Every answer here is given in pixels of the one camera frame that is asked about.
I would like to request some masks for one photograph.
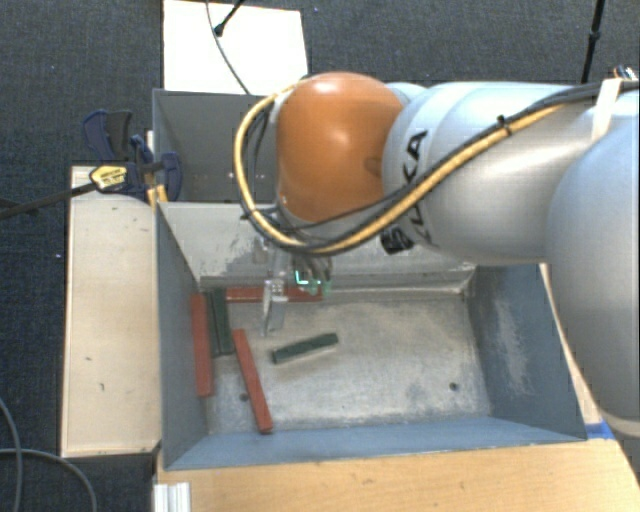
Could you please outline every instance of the red stick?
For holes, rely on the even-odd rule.
[[[258,425],[258,431],[261,434],[268,434],[273,429],[273,421],[271,420],[269,406],[267,405],[267,400],[262,390],[262,384],[260,384],[258,370],[256,370],[256,365],[253,361],[247,335],[244,329],[234,329],[232,335],[233,343],[236,346],[236,355],[240,363],[240,371],[242,372],[244,384],[247,387],[253,415]]]
[[[213,368],[209,348],[207,299],[202,294],[191,296],[191,333],[196,369],[196,393],[201,397],[210,396],[214,393]]]

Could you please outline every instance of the gray carpet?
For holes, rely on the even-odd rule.
[[[431,84],[487,79],[575,82],[593,2],[579,0],[323,0],[247,2],[301,9],[311,71],[352,70]],[[29,201],[67,186],[89,159],[80,122],[97,109],[134,111],[151,126],[162,84],[160,0],[0,4],[0,197]],[[640,4],[611,1],[592,77],[637,66]],[[0,396],[23,445],[56,452],[64,333],[64,204],[0,222]],[[0,447],[10,446],[0,421]],[[82,461],[101,510],[143,511],[150,456]],[[88,510],[61,468],[29,461],[25,511]],[[14,463],[0,461],[0,510],[10,510]]]

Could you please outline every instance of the cable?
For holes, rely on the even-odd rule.
[[[0,398],[0,409],[2,409],[2,413],[4,414],[5,419],[7,420],[7,424],[9,425],[9,430],[11,431],[11,437],[13,437],[13,453],[16,456],[16,495],[13,499],[13,512],[18,512],[20,510],[20,499],[22,497],[22,485],[23,485],[23,473],[24,473],[24,463],[22,460],[22,454],[25,450],[22,449],[20,445],[20,436],[18,435],[18,428],[16,427],[15,421],[13,421],[13,417],[9,412],[8,407],[4,403],[4,400]]]
[[[89,494],[89,499],[91,500],[91,510],[93,512],[98,511],[98,500],[96,498],[96,493],[93,490],[93,486],[91,485],[91,482],[86,477],[86,475],[77,466],[75,466],[68,460],[63,459],[62,457],[53,455],[52,453],[41,452],[40,450],[30,450],[28,448],[22,448],[21,451],[22,451],[22,454],[24,455],[40,457],[41,459],[45,459],[48,461],[55,462],[57,464],[61,464],[62,466],[67,468],[69,471],[71,471],[73,474],[75,474],[78,477],[78,479],[82,482],[82,485],[84,485],[85,489],[87,490],[87,493]],[[17,450],[14,448],[5,448],[0,450],[0,455],[14,455],[16,453],[17,453]]]
[[[244,82],[240,79],[240,77],[238,76],[238,73],[236,73],[236,70],[231,65],[231,62],[227,58],[227,54],[225,53],[224,48],[222,48],[222,44],[220,43],[218,35],[216,34],[215,27],[213,26],[213,22],[211,21],[211,11],[209,10],[209,0],[205,0],[204,3],[207,9],[207,19],[209,20],[209,28],[211,29],[211,35],[213,36],[213,40],[215,41],[216,46],[218,47],[218,51],[220,52],[220,55],[222,56],[227,67],[229,68],[229,71],[231,71],[231,74],[236,79],[236,82],[238,82],[240,87],[242,87],[242,90],[244,91],[244,93],[251,95],[251,93],[249,92],[249,89],[247,89],[247,86],[244,85]]]
[[[483,130],[460,147],[451,151],[439,162],[432,165],[417,180],[400,189],[402,191],[400,196],[394,199],[390,206],[385,205],[381,207],[357,227],[343,233],[339,237],[335,237],[324,243],[308,244],[298,238],[288,236],[287,233],[284,233],[274,226],[270,219],[262,215],[251,197],[243,167],[245,136],[254,119],[264,108],[271,105],[280,94],[290,91],[293,87],[295,87],[295,85],[286,88],[280,93],[260,100],[242,120],[234,140],[234,172],[240,191],[242,209],[260,234],[274,242],[277,246],[290,252],[321,256],[339,254],[368,241],[392,224],[398,217],[404,215],[449,174],[479,154],[487,151],[514,133],[550,115],[565,104],[579,102],[585,99],[595,99],[600,91],[599,83],[575,86],[543,98],[508,118],[499,116],[498,121],[493,126]],[[638,82],[624,82],[621,85],[621,92],[637,88]]]
[[[596,50],[596,43],[600,39],[600,24],[602,23],[602,14],[604,12],[605,0],[596,0],[596,6],[593,10],[593,20],[591,21],[591,31],[589,32],[589,45],[587,46],[587,55],[584,58],[584,66],[582,68],[581,84],[589,81],[589,72],[591,71],[591,63],[593,62],[593,54]]]
[[[14,448],[4,448],[0,449],[0,456],[2,455],[15,455],[16,456],[16,494],[13,501],[13,512],[18,512],[20,510],[20,501],[22,497],[22,487],[24,484],[24,462],[23,455],[31,455],[33,457],[40,457],[42,459],[47,459],[58,464],[62,464],[71,472],[73,472],[82,482],[85,489],[89,494],[89,498],[91,499],[91,510],[93,512],[97,512],[98,510],[98,500],[96,499],[96,493],[93,490],[93,486],[89,479],[85,476],[85,474],[80,471],[77,466],[74,466],[71,462],[62,457],[58,457],[57,455],[53,455],[52,453],[42,452],[40,450],[30,450],[28,448],[22,448],[20,444],[20,436],[18,435],[18,428],[16,427],[16,423],[11,416],[11,412],[9,412],[8,407],[0,398],[0,409],[4,414],[5,419],[7,420],[7,424],[9,425],[9,430],[11,431],[11,437],[13,437]]]

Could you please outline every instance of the black wire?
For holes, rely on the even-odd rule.
[[[596,43],[600,39],[600,24],[602,23],[602,14],[604,12],[605,0],[596,0],[596,6],[593,11],[593,20],[591,22],[591,31],[589,32],[589,45],[587,46],[587,55],[584,58],[584,66],[582,68],[581,84],[589,81],[589,73],[591,72],[591,63],[593,62],[593,54],[596,50]]]
[[[322,252],[322,254],[318,254],[318,251],[322,250],[322,249],[325,249],[326,247],[329,247],[329,246],[334,245],[336,243],[342,242],[342,241],[346,240],[347,238],[351,237],[353,234],[355,234],[355,233],[361,231],[362,229],[364,229],[367,225],[369,225],[371,222],[375,221],[381,214],[383,214],[386,209],[397,205],[400,201],[403,200],[403,198],[405,196],[407,196],[413,190],[418,188],[421,185],[421,183],[423,183],[425,180],[427,180],[429,178],[429,176],[433,173],[433,171],[435,169],[437,169],[438,167],[442,166],[448,160],[451,160],[452,158],[456,157],[459,153],[461,153],[462,151],[467,149],[469,146],[481,141],[482,139],[485,139],[486,137],[492,135],[493,133],[495,133],[495,132],[497,132],[499,130],[503,130],[505,128],[508,129],[508,127],[509,127],[509,125],[511,123],[519,121],[519,120],[521,120],[521,119],[523,119],[523,118],[525,118],[527,116],[535,114],[536,112],[539,112],[539,111],[544,110],[546,108],[554,107],[554,106],[558,106],[558,105],[563,105],[563,104],[568,104],[568,103],[577,103],[577,102],[585,101],[585,100],[595,101],[595,99],[598,97],[598,94],[600,92],[600,88],[601,88],[601,83],[599,83],[599,82],[574,86],[574,87],[571,87],[569,89],[560,91],[558,93],[554,93],[554,94],[552,94],[550,96],[547,96],[546,98],[543,98],[541,100],[538,100],[538,101],[532,103],[527,108],[521,110],[520,112],[518,112],[518,113],[516,113],[516,114],[514,114],[512,116],[509,116],[509,117],[500,116],[499,120],[496,123],[494,123],[490,127],[486,128],[485,130],[482,130],[481,132],[479,132],[475,136],[471,137],[470,139],[468,139],[466,142],[464,142],[463,144],[461,144],[457,148],[455,148],[452,151],[450,151],[449,153],[447,153],[438,162],[436,162],[433,165],[431,165],[429,167],[429,169],[427,169],[427,171],[424,174],[422,174],[421,176],[419,176],[416,180],[414,180],[413,182],[408,183],[408,184],[404,185],[403,187],[401,187],[400,189],[398,189],[398,196],[395,197],[391,201],[391,204],[384,205],[380,210],[377,210],[376,212],[373,212],[365,220],[361,221],[357,226],[345,231],[345,233],[343,233],[343,234],[341,234],[341,235],[339,235],[337,237],[333,237],[331,239],[328,239],[328,240],[324,241],[323,243],[310,244],[310,245],[307,245],[307,246],[304,246],[304,247],[283,243],[283,242],[275,239],[269,233],[267,233],[258,224],[256,219],[254,219],[252,217],[250,209],[247,207],[247,205],[245,204],[245,202],[244,202],[244,200],[242,198],[241,198],[240,204],[241,204],[245,214],[248,215],[249,221],[251,222],[253,227],[256,229],[256,231],[258,231],[266,239],[272,241],[277,247],[280,247],[281,249],[287,250],[287,251],[295,253],[295,254],[305,254],[305,255],[309,255],[309,256],[323,256],[323,257],[326,257],[326,256],[335,256],[335,255],[338,255],[338,254],[342,254],[344,252],[347,252],[347,251],[349,251],[349,250],[351,250],[351,249],[353,249],[355,247],[358,247],[358,246],[368,242],[370,239],[372,239],[374,236],[376,236],[377,233],[372,233],[368,237],[366,237],[365,239],[363,239],[360,242],[358,242],[357,244],[354,244],[354,245],[349,246],[347,248],[337,249],[337,250],[334,250],[334,251]],[[637,90],[637,89],[638,89],[638,82],[637,81],[622,82],[622,84],[620,86],[620,93],[622,94],[624,92],[628,92],[630,90]]]
[[[247,89],[247,86],[244,85],[244,82],[240,79],[240,77],[238,76],[238,73],[236,73],[236,70],[231,65],[231,62],[229,61],[229,59],[227,58],[227,54],[225,53],[224,48],[222,47],[222,44],[220,44],[220,40],[218,39],[218,35],[216,34],[216,29],[213,26],[213,22],[211,21],[211,11],[209,10],[209,0],[205,0],[204,3],[207,8],[207,19],[209,20],[209,28],[211,29],[211,35],[213,35],[213,40],[215,41],[216,46],[218,47],[218,51],[220,52],[222,59],[224,60],[227,67],[229,68],[229,71],[231,71],[231,74],[233,75],[233,77],[236,79],[236,82],[238,82],[238,85],[242,87],[242,90],[244,91],[244,93],[250,95],[251,93],[249,92],[249,89]]]
[[[15,498],[13,499],[13,512],[18,512],[20,510],[20,500],[22,497],[22,485],[24,480],[24,463],[22,460],[22,454],[24,453],[24,450],[20,445],[20,436],[18,435],[18,428],[16,427],[16,423],[15,421],[13,421],[11,412],[9,412],[9,408],[4,403],[4,400],[2,400],[2,398],[0,398],[0,409],[2,409],[2,413],[7,420],[9,430],[11,431],[11,437],[13,438],[13,453],[15,453],[16,456],[16,494]]]
[[[82,485],[84,485],[84,488],[87,490],[87,493],[89,494],[89,499],[91,500],[91,510],[93,512],[98,511],[98,500],[96,498],[96,493],[93,490],[93,486],[91,485],[91,482],[89,481],[87,476],[76,465],[72,464],[67,459],[63,459],[62,457],[58,457],[57,455],[54,455],[53,453],[42,452],[40,450],[31,450],[29,448],[22,448],[21,452],[24,455],[31,455],[32,457],[40,457],[41,459],[45,459],[48,461],[55,462],[57,464],[61,464],[63,467],[67,468],[69,471],[75,474],[78,477],[78,479],[82,482]],[[17,450],[15,450],[14,448],[5,448],[0,450],[0,456],[16,455],[16,454],[17,454]]]

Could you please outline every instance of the black cable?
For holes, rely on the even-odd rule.
[[[1,211],[0,220],[9,219],[11,217],[15,217],[16,215],[20,215],[21,213],[29,213],[44,206],[51,206],[52,204],[59,203],[60,201],[65,201],[67,199],[71,199],[72,197],[92,192],[95,189],[96,186],[93,183],[86,183],[85,185],[81,185],[70,190],[63,190],[62,192],[57,192],[50,196],[37,199],[36,201],[19,204],[17,206],[13,206]]]
[[[229,14],[227,14],[227,16],[224,18],[224,20],[222,20],[222,23],[219,23],[216,28],[214,29],[216,35],[218,37],[222,37],[222,34],[224,33],[224,28],[227,26],[227,23],[229,23],[229,20],[231,18],[233,18],[233,15],[236,13],[236,11],[238,9],[240,9],[240,6],[245,2],[245,0],[237,0],[236,3],[234,4],[233,8],[231,9],[231,11],[229,12]]]
[[[28,448],[23,448],[21,451],[22,451],[22,454],[24,455],[31,455],[32,457],[40,457],[41,459],[45,459],[48,461],[55,462],[57,464],[61,464],[63,467],[67,468],[69,471],[75,474],[78,477],[78,479],[82,482],[82,485],[84,485],[84,488],[87,490],[87,493],[89,494],[89,499],[91,500],[91,510],[93,512],[98,511],[98,500],[96,498],[96,493],[93,490],[93,486],[91,485],[91,482],[86,477],[86,475],[77,466],[69,462],[67,459],[63,459],[62,457],[58,457],[57,455],[54,455],[52,453],[42,452],[40,450],[30,450]],[[15,455],[16,453],[17,453],[17,450],[15,450],[14,448],[6,448],[6,449],[0,450],[0,456]]]
[[[516,114],[514,114],[512,116],[509,116],[509,117],[500,116],[498,118],[498,121],[496,123],[494,123],[492,126],[490,126],[490,127],[486,128],[485,130],[479,132],[478,134],[476,134],[472,138],[468,139],[466,142],[464,142],[463,144],[461,144],[457,148],[455,148],[452,151],[450,151],[448,154],[446,154],[444,157],[442,157],[438,162],[436,162],[433,165],[431,165],[431,167],[429,169],[427,169],[427,171],[424,174],[422,174],[421,176],[419,176],[416,180],[414,180],[413,182],[408,183],[408,184],[404,185],[403,187],[401,187],[400,189],[398,189],[398,197],[395,197],[391,201],[391,204],[384,205],[381,209],[378,209],[377,211],[373,212],[365,220],[361,221],[357,226],[349,229],[345,233],[343,233],[343,234],[341,234],[341,235],[339,235],[337,237],[333,237],[333,238],[331,238],[329,240],[326,240],[326,241],[324,241],[322,243],[310,244],[310,245],[307,245],[307,246],[304,246],[304,247],[300,247],[300,246],[290,245],[290,244],[286,244],[286,243],[280,242],[279,240],[274,239],[269,233],[267,233],[258,224],[258,222],[251,215],[250,209],[248,208],[248,206],[246,205],[246,203],[244,202],[244,200],[242,198],[241,198],[240,204],[241,204],[241,207],[242,207],[244,213],[248,216],[249,221],[251,222],[253,227],[256,229],[256,231],[258,231],[263,237],[265,237],[266,239],[270,240],[277,247],[280,247],[281,249],[287,250],[287,251],[292,252],[294,254],[304,254],[304,255],[310,255],[310,256],[323,256],[323,257],[325,257],[325,256],[335,256],[335,255],[338,255],[338,254],[342,254],[342,253],[347,252],[347,251],[349,251],[349,250],[351,250],[351,249],[353,249],[353,248],[355,248],[355,247],[357,247],[359,245],[364,244],[365,242],[369,241],[371,238],[376,236],[377,233],[372,233],[367,238],[361,240],[358,244],[350,246],[350,247],[347,247],[347,248],[337,249],[337,250],[334,250],[334,251],[331,251],[331,252],[322,252],[322,254],[319,254],[318,251],[322,250],[322,249],[324,249],[326,247],[329,247],[329,246],[331,246],[333,244],[342,242],[345,239],[347,239],[350,236],[352,236],[354,233],[357,233],[358,231],[361,231],[362,229],[364,229],[367,225],[369,225],[371,222],[376,220],[384,212],[385,209],[393,207],[393,206],[397,205],[400,201],[402,201],[402,199],[406,195],[408,195],[410,192],[412,192],[414,189],[416,189],[421,183],[423,183],[426,179],[428,179],[428,177],[432,174],[432,172],[435,169],[437,169],[438,167],[442,166],[445,162],[451,160],[452,158],[455,158],[458,154],[460,154],[462,151],[464,151],[469,146],[471,146],[473,144],[476,144],[477,142],[487,138],[488,136],[494,134],[495,132],[497,132],[499,130],[504,130],[505,128],[508,129],[508,126],[511,123],[519,121],[519,120],[521,120],[521,119],[523,119],[523,118],[525,118],[527,116],[535,114],[536,112],[539,112],[539,111],[544,110],[546,108],[559,106],[559,105],[563,105],[563,104],[568,104],[568,103],[576,103],[576,102],[585,101],[585,100],[591,100],[591,101],[595,102],[595,99],[598,97],[598,94],[600,93],[600,88],[601,88],[601,83],[599,83],[599,82],[574,86],[574,87],[571,87],[569,89],[562,90],[562,91],[560,91],[558,93],[554,93],[554,94],[552,94],[550,96],[547,96],[546,98],[543,98],[541,100],[538,100],[538,101],[532,103],[527,108],[521,110],[520,112],[517,112]],[[630,90],[637,90],[637,89],[638,89],[638,82],[637,81],[622,82],[622,84],[620,86],[620,94],[623,94],[624,92],[628,92]]]
[[[596,0],[596,6],[593,11],[593,20],[591,21],[591,30],[589,31],[589,45],[587,46],[587,55],[584,59],[582,68],[581,84],[589,81],[589,73],[591,72],[591,63],[593,62],[593,54],[596,50],[596,43],[600,39],[600,24],[602,23],[602,13],[604,12],[605,0]]]
[[[231,62],[229,61],[229,59],[227,58],[227,54],[225,53],[224,48],[222,48],[222,44],[220,44],[220,41],[218,39],[218,34],[216,34],[216,29],[213,26],[213,22],[211,21],[211,12],[209,11],[209,0],[205,0],[204,3],[207,9],[207,19],[209,20],[209,28],[211,29],[211,35],[213,35],[213,40],[215,41],[216,46],[218,47],[218,51],[220,52],[222,59],[224,60],[225,64],[229,68],[229,71],[231,71],[231,74],[236,79],[236,82],[238,82],[238,85],[240,85],[244,93],[250,95],[251,93],[249,92],[249,89],[247,89],[247,86],[244,85],[244,82],[240,79],[240,77],[238,76],[238,73],[236,73],[236,70],[231,65]]]
[[[20,445],[20,436],[18,435],[18,428],[16,427],[16,423],[15,421],[13,421],[11,412],[9,412],[9,408],[6,406],[2,398],[0,398],[0,409],[2,409],[2,413],[7,420],[7,425],[9,425],[11,437],[13,438],[13,453],[16,456],[16,494],[15,498],[13,499],[13,512],[18,512],[20,510],[20,500],[22,498],[22,485],[24,480],[24,462],[22,460],[22,454],[24,453],[24,450]]]
[[[20,444],[20,436],[18,435],[18,428],[16,427],[16,423],[11,416],[11,412],[9,408],[6,406],[2,398],[0,398],[0,410],[4,414],[5,419],[7,420],[7,424],[9,425],[9,430],[11,431],[11,437],[13,437],[13,445],[14,448],[3,448],[0,449],[0,456],[3,455],[15,455],[16,457],[16,494],[13,501],[13,512],[18,512],[20,510],[20,502],[22,497],[22,487],[24,484],[24,462],[23,455],[31,455],[33,457],[40,457],[43,459],[47,459],[58,464],[62,464],[64,467],[68,468],[70,471],[75,473],[75,475],[80,479],[85,489],[89,493],[89,497],[91,499],[91,510],[93,512],[97,512],[98,510],[98,500],[96,499],[96,493],[93,490],[93,486],[89,479],[85,476],[85,474],[78,469],[78,467],[74,466],[71,462],[62,457],[58,457],[57,455],[53,455],[52,453],[43,452],[40,450],[30,450],[28,448],[22,448]]]

